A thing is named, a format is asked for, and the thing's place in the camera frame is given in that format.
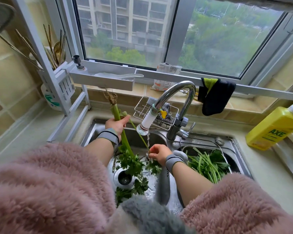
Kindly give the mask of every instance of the hand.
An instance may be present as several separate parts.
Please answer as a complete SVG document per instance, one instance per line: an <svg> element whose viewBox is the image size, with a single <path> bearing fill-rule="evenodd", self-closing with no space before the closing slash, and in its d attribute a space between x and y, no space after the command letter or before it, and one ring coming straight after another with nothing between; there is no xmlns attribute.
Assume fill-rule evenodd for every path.
<svg viewBox="0 0 293 234"><path fill-rule="evenodd" d="M120 121L115 121L114 118L111 118L106 121L105 129L113 128L116 131L116 133L118 135L119 142L120 142L121 141L121 133L122 133L124 127L126 127L126 123L129 122L129 119L130 119L130 115L125 116Z"/></svg>
<svg viewBox="0 0 293 234"><path fill-rule="evenodd" d="M171 155L172 151L163 144L155 144L150 148L149 158L156 159L163 167L166 164L166 157Z"/></svg>

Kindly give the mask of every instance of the countertop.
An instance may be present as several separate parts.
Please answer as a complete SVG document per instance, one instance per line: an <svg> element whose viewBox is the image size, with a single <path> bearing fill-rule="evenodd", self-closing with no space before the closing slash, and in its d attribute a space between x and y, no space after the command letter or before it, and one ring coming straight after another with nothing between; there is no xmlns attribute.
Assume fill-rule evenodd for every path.
<svg viewBox="0 0 293 234"><path fill-rule="evenodd" d="M119 106L119 108L133 115L132 107ZM74 117L70 119L68 125L59 136L58 141L64 141L81 110L82 107L77 109ZM46 106L35 120L2 151L0 163L14 159L28 149L45 144L62 117L61 112L54 111ZM109 119L111 117L112 114L108 104L93 103L92 109L87 112L72 142L81 143L93 119ZM136 123L140 122L136 118L132 119ZM191 125L192 122L196 122L193 131L234 138L254 180L283 209L293 214L293 177L272 149L260 151L246 145L245 135L252 129L252 126L198 116L189 117L188 124Z"/></svg>

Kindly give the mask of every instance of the wristband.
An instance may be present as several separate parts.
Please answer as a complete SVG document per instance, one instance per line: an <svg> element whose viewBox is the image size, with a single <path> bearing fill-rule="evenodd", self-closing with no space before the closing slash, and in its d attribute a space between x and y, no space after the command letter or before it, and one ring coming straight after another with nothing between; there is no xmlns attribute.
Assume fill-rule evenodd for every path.
<svg viewBox="0 0 293 234"><path fill-rule="evenodd" d="M105 138L117 146L119 143L119 138L116 131L113 128L105 129L101 131L97 138Z"/></svg>
<svg viewBox="0 0 293 234"><path fill-rule="evenodd" d="M172 167L175 165L177 162L183 162L184 164L187 164L188 162L188 156L181 151L174 150L173 154L168 155L166 157L166 167L167 170L172 174Z"/></svg>

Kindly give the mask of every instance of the double bowl sink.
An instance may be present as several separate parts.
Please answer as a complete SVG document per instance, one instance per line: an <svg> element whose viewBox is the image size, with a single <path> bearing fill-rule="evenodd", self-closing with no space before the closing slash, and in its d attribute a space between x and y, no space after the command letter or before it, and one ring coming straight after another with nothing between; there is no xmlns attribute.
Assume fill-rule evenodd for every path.
<svg viewBox="0 0 293 234"><path fill-rule="evenodd" d="M94 119L81 143L81 146L86 146L96 139L99 133L105 129L105 122L106 121L102 119ZM148 151L136 130L131 125L127 124L125 133L133 153L145 156ZM190 133L189 137L185 140L180 141L180 137L177 136L175 141L171 141L166 138L166 134L167 131L165 130L150 129L150 147L154 144L164 144L172 151L181 150L185 152L188 150L188 153L194 152L194 150L191 150L193 146L201 152L210 152L213 149L219 149L223 152L227 162L230 164L232 172L241 173L252 178L233 138L193 132ZM119 182L117 182L119 181L119 178L117 180L116 177L119 176L120 173L112 171L113 164L114 158L109 162L107 169L113 188L116 190L117 186L121 187ZM182 211L183 206L178 197L175 179L168 172L166 167L162 169L157 177L146 170L143 170L143 175L149 180L149 189L145 192L146 197L154 199L162 205L166 205L168 209L174 213Z"/></svg>

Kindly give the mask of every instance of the apartment building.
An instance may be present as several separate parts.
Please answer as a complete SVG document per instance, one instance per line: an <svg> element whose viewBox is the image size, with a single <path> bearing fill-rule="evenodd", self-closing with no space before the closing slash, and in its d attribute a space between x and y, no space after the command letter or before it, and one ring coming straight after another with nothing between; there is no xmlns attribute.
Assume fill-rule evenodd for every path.
<svg viewBox="0 0 293 234"><path fill-rule="evenodd" d="M76 0L85 44L103 32L123 50L136 49L146 60L165 54L175 0Z"/></svg>

